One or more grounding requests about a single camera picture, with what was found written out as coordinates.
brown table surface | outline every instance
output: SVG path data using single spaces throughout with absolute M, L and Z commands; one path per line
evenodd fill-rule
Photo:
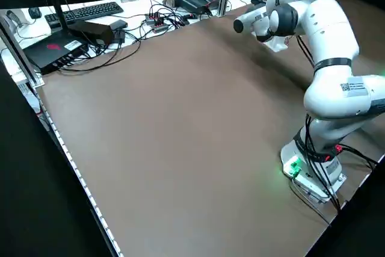
M 361 47 L 355 73 L 381 73 L 385 13 L 338 1 Z M 325 229 L 279 158 L 304 123 L 313 70 L 295 39 L 275 54 L 235 33 L 239 13 L 146 40 L 111 67 L 45 78 L 40 96 L 126 256 L 303 256 Z M 346 143 L 378 159 L 384 128 L 380 117 Z M 368 169 L 341 160 L 344 200 Z

black keyboard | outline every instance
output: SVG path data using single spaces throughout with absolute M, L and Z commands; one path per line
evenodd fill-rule
M 116 2 L 109 2 L 66 11 L 64 12 L 64 18 L 67 24 L 72 24 L 76 20 L 94 19 L 121 12 L 123 12 L 123 9 Z M 60 27 L 60 22 L 56 14 L 47 14 L 45 18 L 49 27 Z

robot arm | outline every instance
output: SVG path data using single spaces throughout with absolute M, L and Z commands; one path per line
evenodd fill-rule
M 351 65 L 359 46 L 335 0 L 268 0 L 265 6 L 255 6 L 237 18 L 234 29 L 253 32 L 263 43 L 275 36 L 305 34 L 309 39 L 314 78 L 306 90 L 304 106 L 314 119 L 283 147 L 281 159 L 287 176 L 319 200 L 328 201 L 330 192 L 336 192 L 346 180 L 335 148 L 365 121 L 385 112 L 385 78 L 353 75 Z M 304 145 L 307 130 L 318 156 L 308 157 Z M 297 165 L 293 160 L 302 162 L 297 174 L 293 174 Z M 322 173 L 316 173 L 314 167 Z
M 234 29 L 239 33 L 253 31 L 260 42 L 274 36 L 307 36 L 315 74 L 304 106 L 318 119 L 385 111 L 385 78 L 352 74 L 352 60 L 358 56 L 359 46 L 335 0 L 268 0 L 237 18 Z M 381 102 L 384 107 L 379 110 Z

white desk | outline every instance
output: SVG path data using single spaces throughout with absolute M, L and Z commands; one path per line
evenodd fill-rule
M 150 0 L 138 0 L 138 1 L 133 1 L 133 2 L 125 2 L 125 3 L 121 3 L 120 0 L 105 0 L 105 1 L 97 1 L 97 2 L 88 2 L 88 3 L 83 3 L 83 4 L 72 4 L 72 5 L 70 5 L 70 8 L 71 8 L 71 10 L 73 10 L 76 8 L 86 7 L 86 6 L 95 5 L 95 4 L 99 4 L 99 3 L 103 3 L 103 2 L 109 2 L 109 1 L 115 1 L 116 3 L 118 3 L 122 7 L 122 9 L 124 9 L 124 12 L 119 13 L 119 14 L 115 14 L 116 16 L 122 16 L 122 17 L 131 17 L 131 16 L 134 16 L 136 14 L 146 14 L 149 12 L 149 9 L 151 7 Z M 245 5 L 245 3 L 249 4 L 250 0 L 229 0 L 228 10 L 230 10 L 230 9 L 233 10 L 233 9 L 242 7 Z M 63 8 L 63 11 L 68 10 L 68 7 L 66 5 L 63 5 L 62 8 Z M 41 7 L 40 10 L 42 11 L 42 18 L 37 19 L 33 25 L 25 26 L 24 28 L 19 30 L 19 34 L 22 37 L 35 37 L 35 36 L 41 36 L 44 34 L 49 35 L 51 33 L 51 29 L 50 29 L 48 23 L 45 21 L 44 15 L 51 14 L 54 12 L 54 10 L 52 7 Z M 28 14 L 28 10 L 23 9 L 23 11 L 26 15 L 26 18 L 32 23 L 32 20 L 30 19 L 29 14 Z M 180 8 L 180 9 L 178 9 L 178 11 L 180 14 L 183 14 L 183 9 Z M 216 15 L 216 13 L 217 13 L 216 10 L 212 10 L 213 15 Z M 105 16 L 105 17 L 101 17 L 101 18 L 97 18 L 97 19 L 88 20 L 88 21 L 109 25 L 109 24 L 115 22 L 117 19 L 118 18 L 114 17 L 114 16 Z M 138 27 L 140 25 L 142 20 L 144 20 L 144 16 L 135 16 L 135 17 L 132 17 L 130 19 L 123 19 L 123 20 L 128 23 L 127 29 L 132 29 L 132 28 Z M 189 21 L 190 21 L 190 23 L 194 23 L 194 22 L 199 21 L 199 19 L 189 20 Z M 150 27 L 147 25 L 144 25 L 142 30 L 141 30 L 142 35 L 144 33 L 148 32 L 149 30 L 150 30 Z M 133 31 L 130 31 L 130 33 L 133 34 L 135 37 L 140 37 L 139 29 L 135 29 Z M 153 37 L 155 35 L 157 35 L 157 34 L 149 33 L 147 35 L 147 37 L 149 38 L 149 37 Z M 28 46 L 32 45 L 33 43 L 43 39 L 44 37 L 46 37 L 46 36 L 22 40 L 19 36 L 16 35 L 16 40 L 17 41 L 22 40 L 20 42 L 20 46 L 22 48 L 25 48 L 25 47 L 28 47 Z M 130 39 L 126 39 L 125 43 L 123 44 L 123 47 L 128 46 L 131 43 L 132 43 L 132 41 Z M 111 45 L 110 47 L 111 47 L 111 49 L 114 49 L 117 47 L 117 45 Z M 13 77 L 14 81 L 17 84 L 21 84 L 21 83 L 26 81 L 25 76 L 23 75 L 23 73 L 19 69 L 19 66 L 17 65 L 17 63 L 13 59 L 13 57 L 10 54 L 8 49 L 6 49 L 2 52 L 2 59 L 5 63 L 5 66 L 7 67 L 8 72 L 10 73 L 10 75 Z

